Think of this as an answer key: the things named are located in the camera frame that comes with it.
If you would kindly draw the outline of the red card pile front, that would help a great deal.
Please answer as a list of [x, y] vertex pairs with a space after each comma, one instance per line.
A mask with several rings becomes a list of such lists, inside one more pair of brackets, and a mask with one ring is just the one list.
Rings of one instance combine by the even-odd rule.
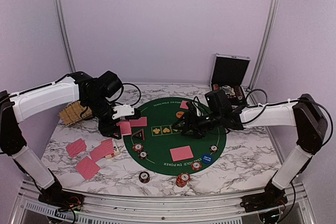
[[89, 157], [85, 157], [76, 165], [75, 169], [85, 180], [90, 180], [98, 173], [100, 167]]

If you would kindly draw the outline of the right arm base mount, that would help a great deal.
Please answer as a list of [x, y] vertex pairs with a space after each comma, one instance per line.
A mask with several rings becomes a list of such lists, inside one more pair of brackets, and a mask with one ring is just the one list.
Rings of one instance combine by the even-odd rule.
[[275, 198], [274, 195], [258, 193], [243, 196], [240, 206], [245, 209], [245, 212], [253, 212], [285, 205], [287, 202], [288, 199], [285, 195], [280, 195], [278, 198]]

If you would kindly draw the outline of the red playing card deck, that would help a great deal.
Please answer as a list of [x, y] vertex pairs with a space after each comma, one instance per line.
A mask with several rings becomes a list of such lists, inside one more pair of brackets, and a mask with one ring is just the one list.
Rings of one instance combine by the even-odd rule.
[[105, 156], [114, 154], [113, 141], [111, 138], [104, 140], [101, 144], [90, 152], [93, 162], [97, 162]]

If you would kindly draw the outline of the black poker chip stack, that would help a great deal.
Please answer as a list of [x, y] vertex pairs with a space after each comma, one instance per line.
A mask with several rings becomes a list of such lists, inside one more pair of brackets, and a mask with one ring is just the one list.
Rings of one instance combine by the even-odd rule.
[[149, 173], [148, 172], [141, 172], [139, 174], [139, 180], [140, 180], [141, 183], [144, 183], [144, 184], [148, 183], [150, 181]]

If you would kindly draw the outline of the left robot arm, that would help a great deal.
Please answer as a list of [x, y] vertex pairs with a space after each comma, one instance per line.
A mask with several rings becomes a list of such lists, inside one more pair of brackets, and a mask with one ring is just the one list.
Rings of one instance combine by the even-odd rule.
[[51, 82], [26, 91], [8, 94], [1, 92], [1, 150], [13, 159], [41, 187], [41, 195], [56, 206], [69, 196], [63, 191], [56, 176], [41, 162], [27, 145], [19, 123], [53, 107], [80, 101], [98, 118], [98, 129], [103, 136], [121, 137], [117, 120], [108, 101], [123, 87], [118, 76], [107, 71], [98, 78], [84, 72], [67, 74]]

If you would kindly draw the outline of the black triangular dealer button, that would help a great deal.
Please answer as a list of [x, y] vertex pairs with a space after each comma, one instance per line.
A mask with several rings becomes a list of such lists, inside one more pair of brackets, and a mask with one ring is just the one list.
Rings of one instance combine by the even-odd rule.
[[136, 131], [131, 136], [137, 140], [145, 141], [144, 129]]

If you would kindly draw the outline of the orange big blind button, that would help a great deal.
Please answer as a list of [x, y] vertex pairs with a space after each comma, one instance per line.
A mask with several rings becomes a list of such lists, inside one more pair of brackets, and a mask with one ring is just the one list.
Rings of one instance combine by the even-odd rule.
[[176, 117], [177, 117], [178, 119], [180, 119], [180, 118], [184, 115], [184, 113], [185, 113], [185, 112], [183, 112], [183, 111], [178, 111], [178, 112], [176, 113]]

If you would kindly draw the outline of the red poker chip stack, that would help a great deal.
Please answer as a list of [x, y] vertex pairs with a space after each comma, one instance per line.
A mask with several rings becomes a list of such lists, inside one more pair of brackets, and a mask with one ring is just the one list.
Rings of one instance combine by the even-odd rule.
[[176, 178], [176, 185], [178, 187], [184, 187], [190, 181], [190, 175], [188, 173], [181, 173]]

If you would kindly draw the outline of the red playing card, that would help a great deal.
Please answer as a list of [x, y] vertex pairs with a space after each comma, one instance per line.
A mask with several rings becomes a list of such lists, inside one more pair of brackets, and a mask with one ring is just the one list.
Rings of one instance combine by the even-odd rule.
[[120, 121], [117, 123], [117, 126], [119, 126], [120, 128], [120, 132], [122, 136], [132, 134], [131, 125], [129, 121]]

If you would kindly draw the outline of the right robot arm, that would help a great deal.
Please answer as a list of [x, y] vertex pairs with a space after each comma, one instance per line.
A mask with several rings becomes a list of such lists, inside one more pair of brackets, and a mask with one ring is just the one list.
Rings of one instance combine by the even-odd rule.
[[333, 126], [330, 115], [324, 115], [325, 107], [315, 102], [309, 94], [294, 100], [265, 103], [233, 108], [224, 90], [213, 90], [205, 94], [210, 114], [198, 115], [197, 107], [188, 102], [188, 110], [173, 125], [182, 135], [201, 139], [207, 132], [223, 127], [228, 130], [244, 130], [260, 126], [292, 126], [297, 130], [296, 146], [274, 174], [260, 195], [260, 203], [271, 207], [292, 180], [302, 173], [311, 159], [327, 143], [327, 130]]

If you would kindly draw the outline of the red card pile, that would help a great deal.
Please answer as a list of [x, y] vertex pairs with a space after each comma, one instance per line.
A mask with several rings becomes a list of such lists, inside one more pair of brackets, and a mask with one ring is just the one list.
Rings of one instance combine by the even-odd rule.
[[75, 142], [66, 146], [66, 151], [71, 158], [76, 157], [79, 153], [84, 152], [87, 146], [83, 139], [78, 139]]
[[90, 180], [98, 173], [100, 167], [89, 157], [85, 157], [76, 165], [75, 169], [85, 180]]

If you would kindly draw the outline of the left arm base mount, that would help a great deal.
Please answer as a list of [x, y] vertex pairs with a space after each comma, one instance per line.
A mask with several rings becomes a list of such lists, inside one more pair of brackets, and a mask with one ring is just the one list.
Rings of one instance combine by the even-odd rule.
[[40, 194], [38, 200], [63, 209], [80, 210], [84, 201], [84, 195], [62, 191], [56, 195]]

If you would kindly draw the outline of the blue small blind button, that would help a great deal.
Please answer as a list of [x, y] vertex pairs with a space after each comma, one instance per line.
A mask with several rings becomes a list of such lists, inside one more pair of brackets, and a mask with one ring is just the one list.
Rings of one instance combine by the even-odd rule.
[[214, 161], [214, 158], [211, 154], [202, 155], [202, 162], [204, 164], [211, 164]]

